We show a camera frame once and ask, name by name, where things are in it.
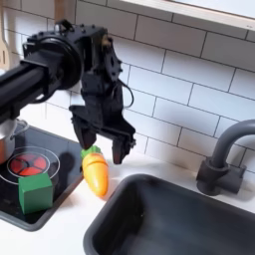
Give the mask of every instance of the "green block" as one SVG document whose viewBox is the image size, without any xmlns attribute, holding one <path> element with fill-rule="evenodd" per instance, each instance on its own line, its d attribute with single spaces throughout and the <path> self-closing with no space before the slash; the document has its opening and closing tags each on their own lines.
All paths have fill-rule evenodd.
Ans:
<svg viewBox="0 0 255 255">
<path fill-rule="evenodd" d="M 19 178 L 19 200 L 24 214 L 53 205 L 53 184 L 47 173 Z"/>
</svg>

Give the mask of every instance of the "subway tile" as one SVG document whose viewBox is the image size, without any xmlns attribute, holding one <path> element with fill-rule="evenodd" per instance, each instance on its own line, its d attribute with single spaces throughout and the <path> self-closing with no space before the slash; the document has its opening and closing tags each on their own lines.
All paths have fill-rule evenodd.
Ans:
<svg viewBox="0 0 255 255">
<path fill-rule="evenodd" d="M 242 188 L 248 191 L 255 191 L 255 173 L 251 171 L 245 171 L 243 175 Z"/>
<path fill-rule="evenodd" d="M 255 172 L 255 151 L 247 149 L 242 160 L 242 165 L 247 166 L 249 171 Z"/>
<path fill-rule="evenodd" d="M 16 53 L 12 53 L 11 54 L 11 66 L 12 68 L 15 68 L 17 66 L 19 66 L 20 61 L 23 59 L 23 56 L 18 55 Z"/>
<path fill-rule="evenodd" d="M 129 75 L 130 65 L 122 63 L 123 72 L 120 74 L 119 79 L 123 81 L 123 83 L 128 83 L 128 75 Z"/>
<path fill-rule="evenodd" d="M 237 121 L 255 118 L 255 102 L 215 91 L 199 85 L 194 85 L 189 101 L 192 107 L 234 119 Z"/>
<path fill-rule="evenodd" d="M 160 72 L 164 50 L 119 37 L 113 38 L 115 51 L 119 59 L 127 64 Z"/>
<path fill-rule="evenodd" d="M 4 8 L 4 28 L 25 35 L 47 30 L 47 19 L 33 14 Z"/>
<path fill-rule="evenodd" d="M 231 126 L 237 124 L 237 121 L 233 121 L 230 119 L 227 119 L 225 117 L 221 117 L 219 120 L 219 124 L 215 133 L 215 137 L 220 138 L 220 136 Z"/>
<path fill-rule="evenodd" d="M 108 6 L 160 20 L 171 21 L 172 18 L 172 14 L 168 11 L 162 11 L 142 5 L 123 2 L 120 0 L 108 0 Z"/>
<path fill-rule="evenodd" d="M 192 84 L 144 69 L 131 67 L 128 85 L 136 90 L 187 104 Z"/>
<path fill-rule="evenodd" d="M 47 100 L 48 103 L 55 106 L 68 109 L 70 106 L 71 92 L 69 91 L 56 91 L 54 94 Z"/>
<path fill-rule="evenodd" d="M 214 134 L 219 120 L 219 116 L 163 99 L 156 99 L 153 116 L 209 135 Z"/>
<path fill-rule="evenodd" d="M 151 96 L 142 92 L 131 90 L 133 94 L 133 104 L 128 109 L 143 115 L 152 116 L 155 105 L 155 96 Z M 131 94 L 126 88 L 123 88 L 124 105 L 128 107 L 131 104 Z"/>
<path fill-rule="evenodd" d="M 127 122 L 134 126 L 138 133 L 169 142 L 171 144 L 177 144 L 180 127 L 128 110 L 124 111 L 124 117 Z"/>
<path fill-rule="evenodd" d="M 255 44 L 240 39 L 208 33 L 202 58 L 255 71 Z"/>
<path fill-rule="evenodd" d="M 146 154 L 193 171 L 198 171 L 201 162 L 205 159 L 202 155 L 152 138 L 148 139 Z"/>
<path fill-rule="evenodd" d="M 21 35 L 5 30 L 4 37 L 12 52 L 22 55 Z"/>
<path fill-rule="evenodd" d="M 217 139 L 214 137 L 183 128 L 178 146 L 202 155 L 211 156 L 216 143 Z"/>
<path fill-rule="evenodd" d="M 25 120 L 30 125 L 36 126 L 45 121 L 46 118 L 46 104 L 28 105 L 20 112 L 20 119 Z"/>
<path fill-rule="evenodd" d="M 47 30 L 48 31 L 54 30 L 54 26 L 55 26 L 55 20 L 47 19 Z"/>
<path fill-rule="evenodd" d="M 234 68 L 167 51 L 162 72 L 217 90 L 228 91 Z"/>
<path fill-rule="evenodd" d="M 230 93 L 255 100 L 255 73 L 237 69 Z"/>
<path fill-rule="evenodd" d="M 25 44 L 27 42 L 27 39 L 29 38 L 29 36 L 25 36 L 25 35 L 21 35 L 21 44 Z"/>
<path fill-rule="evenodd" d="M 64 18 L 71 23 L 75 22 L 76 0 L 64 0 Z M 55 6 L 53 0 L 22 0 L 22 10 L 54 19 Z"/>
<path fill-rule="evenodd" d="M 74 86 L 72 86 L 70 88 L 70 91 L 80 94 L 81 93 L 81 88 L 82 88 L 82 82 L 78 81 Z"/>
<path fill-rule="evenodd" d="M 248 36 L 247 36 L 247 40 L 255 42 L 255 31 L 249 31 Z"/>
<path fill-rule="evenodd" d="M 220 136 L 231 126 L 237 124 L 238 122 L 221 117 L 219 125 L 215 134 L 215 137 L 220 138 Z M 236 144 L 255 149 L 255 135 L 246 135 L 235 141 Z"/>
<path fill-rule="evenodd" d="M 22 10 L 54 19 L 54 1 L 22 0 Z"/>
<path fill-rule="evenodd" d="M 3 0 L 3 6 L 21 9 L 21 0 Z"/>
<path fill-rule="evenodd" d="M 45 127 L 49 132 L 77 140 L 71 121 L 72 113 L 69 110 L 46 104 Z"/>
<path fill-rule="evenodd" d="M 227 163 L 239 166 L 243 158 L 245 148 L 234 144 L 228 154 Z"/>
<path fill-rule="evenodd" d="M 133 148 L 133 150 L 140 153 L 145 153 L 145 149 L 147 145 L 147 136 L 144 136 L 139 133 L 135 133 L 133 137 L 136 140 L 136 146 Z"/>
<path fill-rule="evenodd" d="M 189 16 L 180 15 L 180 14 L 173 15 L 173 22 L 177 24 L 187 25 L 193 28 L 199 28 L 206 31 L 216 32 L 219 34 L 233 36 L 233 37 L 237 37 L 241 39 L 244 39 L 247 33 L 247 30 L 242 28 L 232 27 L 232 26 L 221 24 L 221 23 L 197 19 L 197 18 L 193 18 Z"/>
<path fill-rule="evenodd" d="M 81 23 L 104 26 L 111 34 L 133 39 L 136 15 L 78 1 L 76 24 Z"/>
<path fill-rule="evenodd" d="M 143 16 L 138 17 L 135 39 L 192 56 L 200 56 L 205 32 Z"/>
<path fill-rule="evenodd" d="M 217 141 L 218 139 L 214 137 L 184 128 L 181 131 L 178 146 L 205 156 L 211 156 Z M 243 147 L 234 144 L 230 149 L 227 162 L 239 166 L 244 150 Z"/>
<path fill-rule="evenodd" d="M 86 2 L 89 2 L 92 4 L 107 5 L 107 0 L 86 0 Z"/>
<path fill-rule="evenodd" d="M 71 105 L 84 106 L 85 101 L 83 100 L 82 95 L 77 94 L 75 92 L 72 92 L 72 94 L 71 94 Z"/>
<path fill-rule="evenodd" d="M 53 125 L 63 128 L 65 125 L 70 126 L 72 113 L 69 110 L 46 104 L 46 120 Z"/>
</svg>

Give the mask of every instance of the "black cooktop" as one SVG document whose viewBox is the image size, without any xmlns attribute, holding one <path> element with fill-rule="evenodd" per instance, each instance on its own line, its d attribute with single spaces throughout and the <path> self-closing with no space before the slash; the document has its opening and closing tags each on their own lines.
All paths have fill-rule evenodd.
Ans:
<svg viewBox="0 0 255 255">
<path fill-rule="evenodd" d="M 0 219 L 28 231 L 40 229 L 82 180 L 78 143 L 33 127 L 16 136 L 13 155 L 0 165 Z M 24 215 L 18 178 L 47 172 L 54 185 L 51 209 Z"/>
</svg>

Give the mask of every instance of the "metal pot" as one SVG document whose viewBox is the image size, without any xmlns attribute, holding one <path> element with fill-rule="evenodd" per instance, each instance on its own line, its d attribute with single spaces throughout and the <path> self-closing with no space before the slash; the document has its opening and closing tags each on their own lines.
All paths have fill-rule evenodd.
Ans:
<svg viewBox="0 0 255 255">
<path fill-rule="evenodd" d="M 14 132 L 17 124 L 24 127 Z M 12 155 L 15 148 L 15 136 L 28 128 L 29 125 L 21 120 L 8 120 L 0 125 L 0 164 L 4 163 Z"/>
</svg>

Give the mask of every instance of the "sink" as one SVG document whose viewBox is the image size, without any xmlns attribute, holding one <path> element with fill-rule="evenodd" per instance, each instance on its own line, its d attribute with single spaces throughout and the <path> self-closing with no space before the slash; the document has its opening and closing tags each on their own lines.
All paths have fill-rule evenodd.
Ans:
<svg viewBox="0 0 255 255">
<path fill-rule="evenodd" d="M 156 177 L 121 182 L 87 230 L 87 255 L 254 255 L 255 215 Z"/>
</svg>

